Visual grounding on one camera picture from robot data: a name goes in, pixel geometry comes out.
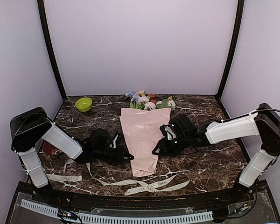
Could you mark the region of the pink wrapping paper sheet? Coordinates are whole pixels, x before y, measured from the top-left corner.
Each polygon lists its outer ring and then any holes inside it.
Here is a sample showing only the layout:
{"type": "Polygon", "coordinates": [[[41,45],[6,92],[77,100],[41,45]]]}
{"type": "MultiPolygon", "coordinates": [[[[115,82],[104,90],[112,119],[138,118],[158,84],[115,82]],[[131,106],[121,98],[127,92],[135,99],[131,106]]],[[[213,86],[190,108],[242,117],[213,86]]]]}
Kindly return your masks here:
{"type": "Polygon", "coordinates": [[[122,108],[120,123],[131,161],[132,175],[145,177],[155,173],[158,156],[152,154],[158,141],[163,138],[160,126],[168,124],[171,109],[145,111],[122,108]]]}

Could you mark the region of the white rose stem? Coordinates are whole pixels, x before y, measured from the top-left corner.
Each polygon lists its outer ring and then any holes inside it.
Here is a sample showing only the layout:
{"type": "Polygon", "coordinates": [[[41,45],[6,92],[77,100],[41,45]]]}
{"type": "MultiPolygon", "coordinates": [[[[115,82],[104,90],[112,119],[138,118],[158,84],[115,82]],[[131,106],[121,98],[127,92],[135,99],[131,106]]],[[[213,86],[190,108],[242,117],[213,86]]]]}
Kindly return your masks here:
{"type": "Polygon", "coordinates": [[[142,96],[138,98],[132,98],[130,102],[130,108],[150,111],[156,109],[156,104],[151,102],[148,97],[142,96]]]}
{"type": "Polygon", "coordinates": [[[164,108],[170,108],[171,111],[175,110],[176,108],[176,103],[173,100],[172,96],[169,96],[168,98],[162,100],[162,101],[158,101],[156,103],[156,109],[164,109],[164,108]]]}

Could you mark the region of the blue flower stem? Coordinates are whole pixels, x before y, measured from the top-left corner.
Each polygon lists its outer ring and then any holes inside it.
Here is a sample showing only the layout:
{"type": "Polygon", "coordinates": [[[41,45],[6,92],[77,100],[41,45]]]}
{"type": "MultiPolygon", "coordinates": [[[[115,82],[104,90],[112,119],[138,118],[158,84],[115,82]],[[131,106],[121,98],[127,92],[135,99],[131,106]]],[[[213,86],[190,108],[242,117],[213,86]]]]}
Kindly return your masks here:
{"type": "Polygon", "coordinates": [[[130,98],[130,102],[137,101],[136,92],[134,92],[134,91],[128,91],[128,92],[126,92],[126,93],[125,93],[125,97],[126,97],[126,98],[130,98]]]}

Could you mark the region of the beige printed ribbon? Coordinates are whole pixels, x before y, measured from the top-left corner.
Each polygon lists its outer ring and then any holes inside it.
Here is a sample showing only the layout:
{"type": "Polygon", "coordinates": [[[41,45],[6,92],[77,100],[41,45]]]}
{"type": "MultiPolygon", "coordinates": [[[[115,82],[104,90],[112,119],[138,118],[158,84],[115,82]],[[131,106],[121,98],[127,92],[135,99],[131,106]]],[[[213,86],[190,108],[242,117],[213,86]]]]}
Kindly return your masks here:
{"type": "MultiPolygon", "coordinates": [[[[175,190],[179,190],[179,189],[182,189],[182,188],[188,186],[188,184],[190,182],[190,179],[186,174],[176,174],[176,175],[171,176],[170,178],[167,178],[167,179],[164,179],[161,181],[157,181],[157,182],[153,182],[151,184],[148,184],[144,181],[137,181],[137,180],[131,180],[131,179],[127,179],[127,180],[123,180],[123,181],[119,181],[119,182],[108,183],[108,182],[104,182],[98,178],[95,178],[92,175],[90,163],[86,163],[86,167],[87,167],[87,170],[88,170],[91,178],[98,181],[103,186],[127,186],[127,185],[133,185],[133,184],[139,185],[138,187],[128,189],[125,192],[125,196],[130,196],[130,195],[134,195],[134,194],[138,194],[138,193],[142,193],[142,192],[157,193],[157,192],[175,191],[175,190]],[[161,189],[161,187],[167,186],[179,175],[183,175],[183,176],[187,177],[187,180],[185,182],[181,182],[179,184],[161,189]]],[[[54,174],[47,174],[47,173],[45,173],[45,174],[47,175],[47,178],[49,180],[53,180],[56,182],[81,182],[83,180],[81,175],[65,176],[65,175],[54,175],[54,174]]]]}

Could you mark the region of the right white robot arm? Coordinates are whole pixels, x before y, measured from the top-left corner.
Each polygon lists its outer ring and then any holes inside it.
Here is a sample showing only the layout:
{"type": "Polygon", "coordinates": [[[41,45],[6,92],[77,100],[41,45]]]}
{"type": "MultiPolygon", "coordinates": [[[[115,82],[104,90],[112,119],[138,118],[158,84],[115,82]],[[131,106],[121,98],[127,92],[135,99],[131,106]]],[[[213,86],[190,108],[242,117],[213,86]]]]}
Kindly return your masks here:
{"type": "Polygon", "coordinates": [[[202,148],[227,140],[240,139],[245,147],[252,146],[257,139],[255,150],[248,151],[249,163],[238,177],[237,186],[229,191],[229,199],[238,203],[247,194],[247,189],[280,156],[280,110],[267,103],[246,114],[210,122],[197,127],[185,114],[172,118],[160,126],[163,137],[152,150],[154,155],[175,156],[189,147],[202,148]]]}

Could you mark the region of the peach and orange flower stem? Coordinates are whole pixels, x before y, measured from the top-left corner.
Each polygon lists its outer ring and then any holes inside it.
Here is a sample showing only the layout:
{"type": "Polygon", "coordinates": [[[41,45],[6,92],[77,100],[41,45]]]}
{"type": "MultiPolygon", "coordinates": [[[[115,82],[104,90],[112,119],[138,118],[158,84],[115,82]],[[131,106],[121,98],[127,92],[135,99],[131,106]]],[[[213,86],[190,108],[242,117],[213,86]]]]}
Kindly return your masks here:
{"type": "Polygon", "coordinates": [[[137,104],[145,104],[153,100],[156,100],[156,96],[154,94],[152,93],[146,94],[145,91],[137,91],[136,95],[137,95],[137,99],[136,99],[137,104]]]}

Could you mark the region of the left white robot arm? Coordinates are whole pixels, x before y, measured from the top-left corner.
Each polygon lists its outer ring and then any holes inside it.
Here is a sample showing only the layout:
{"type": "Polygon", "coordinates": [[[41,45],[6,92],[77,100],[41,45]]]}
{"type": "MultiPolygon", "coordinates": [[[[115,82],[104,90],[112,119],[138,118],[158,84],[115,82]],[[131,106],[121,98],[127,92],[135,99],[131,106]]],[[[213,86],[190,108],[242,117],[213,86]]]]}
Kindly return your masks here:
{"type": "Polygon", "coordinates": [[[130,162],[134,156],[122,145],[122,134],[114,136],[102,128],[91,131],[83,140],[75,138],[57,125],[42,107],[34,108],[13,117],[9,123],[11,150],[16,153],[33,185],[38,188],[38,196],[46,203],[56,200],[49,178],[39,158],[37,145],[49,145],[60,150],[78,164],[91,163],[93,159],[106,161],[109,165],[130,162]]]}

